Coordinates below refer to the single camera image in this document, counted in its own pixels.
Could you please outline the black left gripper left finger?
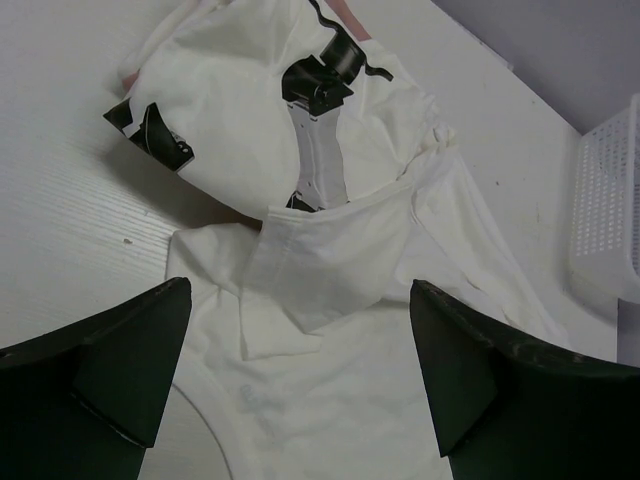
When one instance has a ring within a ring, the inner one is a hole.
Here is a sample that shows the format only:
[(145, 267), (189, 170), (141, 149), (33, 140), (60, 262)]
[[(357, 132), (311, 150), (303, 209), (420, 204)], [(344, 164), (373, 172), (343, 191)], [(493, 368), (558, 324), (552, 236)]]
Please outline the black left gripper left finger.
[(1, 351), (4, 479), (135, 479), (155, 444), (191, 313), (165, 283)]

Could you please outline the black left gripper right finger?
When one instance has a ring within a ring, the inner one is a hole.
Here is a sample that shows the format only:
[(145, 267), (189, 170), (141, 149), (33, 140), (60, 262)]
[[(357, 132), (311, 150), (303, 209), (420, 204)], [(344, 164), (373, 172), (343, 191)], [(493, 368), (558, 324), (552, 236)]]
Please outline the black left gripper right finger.
[(639, 371), (540, 340), (424, 280), (410, 319), (457, 479), (635, 479)]

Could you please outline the white graphic t-shirt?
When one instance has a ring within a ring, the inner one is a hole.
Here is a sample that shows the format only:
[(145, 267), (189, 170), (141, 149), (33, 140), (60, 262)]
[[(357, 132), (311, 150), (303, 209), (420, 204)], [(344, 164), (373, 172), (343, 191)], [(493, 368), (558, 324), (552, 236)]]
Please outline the white graphic t-shirt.
[(466, 167), (340, 209), (175, 233), (193, 310), (178, 390), (234, 479), (447, 479), (409, 315), (426, 279), (558, 345)]

